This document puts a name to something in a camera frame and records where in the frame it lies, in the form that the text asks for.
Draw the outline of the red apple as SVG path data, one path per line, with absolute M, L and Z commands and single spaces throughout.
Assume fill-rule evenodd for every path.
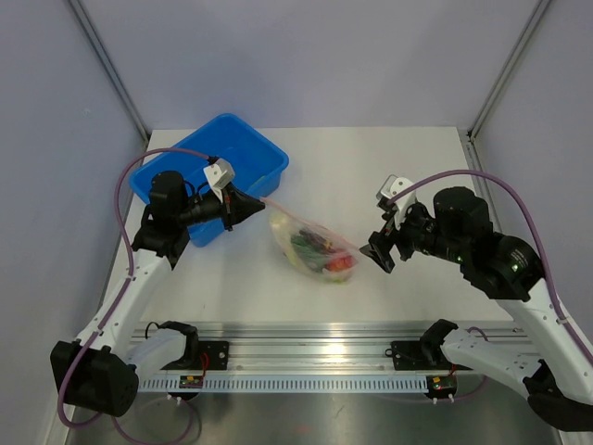
M 355 258 L 351 255 L 336 256 L 329 260 L 325 269 L 329 273 L 346 273 L 357 264 Z

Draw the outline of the green cucumber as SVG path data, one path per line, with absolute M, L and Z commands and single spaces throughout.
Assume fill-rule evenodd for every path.
M 330 249 L 312 248 L 304 242 L 300 235 L 291 236 L 291 246 L 304 265 L 313 271 L 324 269 L 326 263 L 332 257 Z

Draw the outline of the dark red onion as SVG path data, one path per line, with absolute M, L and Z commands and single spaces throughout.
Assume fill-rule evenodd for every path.
M 299 234 L 304 242 L 312 248 L 329 249 L 332 246 L 332 242 L 327 237 L 310 229 L 300 229 Z

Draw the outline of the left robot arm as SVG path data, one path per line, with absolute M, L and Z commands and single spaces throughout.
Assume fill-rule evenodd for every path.
M 203 196 L 189 195 L 179 172 L 153 177 L 140 228 L 124 241 L 128 267 L 120 290 L 74 340 L 59 341 L 52 349 L 57 412 L 65 425 L 74 425 L 65 405 L 121 417 L 149 377 L 168 366 L 188 369 L 202 361 L 198 331 L 189 324 L 165 322 L 136 347 L 130 340 L 147 303 L 183 255 L 189 226 L 219 220 L 232 230 L 265 208 L 261 200 L 237 189 L 230 173 L 210 165 L 205 174 L 209 190 Z

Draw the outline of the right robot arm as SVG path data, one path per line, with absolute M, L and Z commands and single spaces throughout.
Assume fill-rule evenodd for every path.
M 387 273 L 397 249 L 455 263 L 474 288 L 511 316 L 539 356 L 513 354 L 457 324 L 440 319 L 420 337 L 423 363 L 461 365 L 511 388 L 548 425 L 565 432 L 592 429 L 590 346 L 579 348 L 555 314 L 543 261 L 522 239 L 494 230 L 486 202 L 466 187 L 439 191 L 428 210 L 399 191 L 377 194 L 385 225 L 371 234 L 361 253 Z

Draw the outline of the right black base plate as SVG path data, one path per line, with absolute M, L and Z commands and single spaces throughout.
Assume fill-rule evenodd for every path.
M 396 371 L 443 371 L 467 370 L 467 367 L 454 365 L 443 356 L 430 362 L 424 355 L 419 340 L 392 341 L 384 355 L 390 359 Z

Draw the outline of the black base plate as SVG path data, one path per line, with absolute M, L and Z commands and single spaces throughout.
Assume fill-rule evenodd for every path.
M 200 340 L 193 359 L 168 363 L 162 371 L 225 371 L 228 369 L 230 343 L 223 340 Z
M 396 371 L 443 371 L 467 370 L 467 367 L 454 365 L 443 356 L 430 362 L 424 355 L 419 340 L 392 341 L 384 355 L 390 359 Z

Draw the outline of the right side aluminium rail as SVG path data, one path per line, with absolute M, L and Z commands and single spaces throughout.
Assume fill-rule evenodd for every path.
M 462 141 L 468 167 L 471 170 L 483 172 L 481 160 L 479 159 L 475 144 L 473 143 L 470 135 L 467 132 L 461 132 L 460 140 Z M 474 176 L 473 185 L 478 195 L 488 204 L 492 222 L 499 229 L 500 223 L 490 189 L 490 181 L 483 176 Z

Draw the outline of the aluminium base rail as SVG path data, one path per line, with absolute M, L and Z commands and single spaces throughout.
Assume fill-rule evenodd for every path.
M 192 321 L 205 340 L 230 343 L 228 371 L 242 375 L 366 375 L 394 371 L 385 350 L 420 337 L 429 322 L 223 323 Z

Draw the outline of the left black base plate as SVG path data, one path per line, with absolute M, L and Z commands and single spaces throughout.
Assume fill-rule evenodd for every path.
M 162 371 L 225 371 L 228 369 L 230 343 L 223 340 L 200 340 L 193 359 L 168 363 Z

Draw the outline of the left aluminium frame post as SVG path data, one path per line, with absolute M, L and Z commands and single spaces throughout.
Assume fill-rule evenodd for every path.
M 148 144 L 151 131 L 145 124 L 137 106 L 135 105 L 126 85 L 124 84 L 120 73 L 110 56 L 107 46 L 102 39 L 86 5 L 81 0 L 66 0 L 66 6 L 72 13 L 82 34 L 90 45 L 95 58 L 97 59 L 102 71 L 105 73 L 109 84 L 111 85 L 116 97 L 123 106 L 123 109 L 131 121 L 135 131 L 138 133 L 145 145 Z

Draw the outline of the aluminium frame post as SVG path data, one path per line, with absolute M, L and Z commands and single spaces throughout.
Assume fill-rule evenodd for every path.
M 474 143 L 479 133 L 483 130 L 492 112 L 502 97 L 505 89 L 511 82 L 511 79 L 518 70 L 522 60 L 534 40 L 538 29 L 542 25 L 550 8 L 553 6 L 552 0 L 538 0 L 533 10 L 524 23 L 517 39 L 515 40 L 510 53 L 507 55 L 494 83 L 489 89 L 486 99 L 473 120 L 473 123 L 467 131 L 469 140 Z
M 102 71 L 105 73 L 109 84 L 111 85 L 116 97 L 123 106 L 123 109 L 131 121 L 135 131 L 138 133 L 145 145 L 148 144 L 151 131 L 145 124 L 137 106 L 135 105 L 126 85 L 124 84 L 120 73 L 110 56 L 107 46 L 102 39 L 86 5 L 81 0 L 66 0 L 66 6 L 72 13 L 82 34 L 90 45 L 95 58 L 97 59 Z

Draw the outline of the right aluminium frame post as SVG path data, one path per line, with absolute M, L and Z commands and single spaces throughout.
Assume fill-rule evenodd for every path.
M 550 8 L 553 6 L 552 0 L 538 0 L 533 10 L 524 23 L 517 39 L 515 40 L 510 53 L 507 55 L 494 83 L 489 89 L 486 99 L 473 120 L 473 123 L 467 131 L 469 140 L 474 143 L 479 133 L 483 130 L 492 112 L 502 97 L 505 89 L 511 82 L 511 79 L 518 70 L 522 60 L 534 40 L 538 29 L 542 25 Z

